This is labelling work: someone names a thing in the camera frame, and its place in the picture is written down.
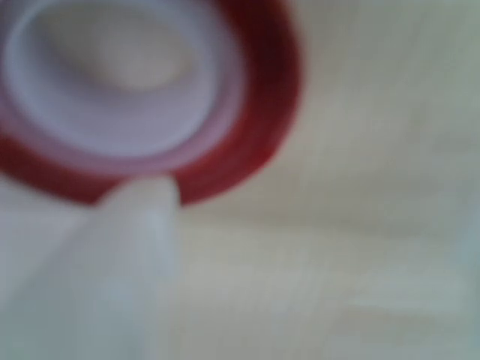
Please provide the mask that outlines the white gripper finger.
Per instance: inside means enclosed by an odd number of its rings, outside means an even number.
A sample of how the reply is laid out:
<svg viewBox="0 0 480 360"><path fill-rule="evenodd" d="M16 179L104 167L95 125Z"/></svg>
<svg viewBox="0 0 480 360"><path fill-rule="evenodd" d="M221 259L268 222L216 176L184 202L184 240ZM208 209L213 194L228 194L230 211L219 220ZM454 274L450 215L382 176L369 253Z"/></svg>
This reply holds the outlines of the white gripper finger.
<svg viewBox="0 0 480 360"><path fill-rule="evenodd" d="M1 357L168 359L179 191L137 179L80 207L1 183Z"/></svg>

